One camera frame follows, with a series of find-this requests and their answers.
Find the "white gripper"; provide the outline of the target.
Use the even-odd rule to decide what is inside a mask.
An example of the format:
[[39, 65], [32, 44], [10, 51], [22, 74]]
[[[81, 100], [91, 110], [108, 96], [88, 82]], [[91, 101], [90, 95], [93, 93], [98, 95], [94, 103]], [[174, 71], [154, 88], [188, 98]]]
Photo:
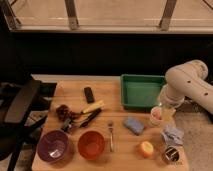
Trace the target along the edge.
[[163, 121], [165, 123], [172, 122], [175, 109], [171, 106], [164, 104], [163, 102], [159, 102], [159, 106], [161, 107], [161, 110], [162, 110]]

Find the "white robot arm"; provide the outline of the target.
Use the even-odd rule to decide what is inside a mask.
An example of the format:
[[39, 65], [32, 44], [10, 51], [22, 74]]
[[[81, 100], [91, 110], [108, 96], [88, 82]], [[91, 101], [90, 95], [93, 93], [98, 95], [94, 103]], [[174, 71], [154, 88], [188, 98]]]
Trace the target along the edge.
[[188, 97], [208, 112], [213, 123], [213, 85], [205, 81], [207, 76], [208, 67], [201, 60], [191, 60], [168, 69], [166, 84], [158, 96], [160, 104], [178, 108]]

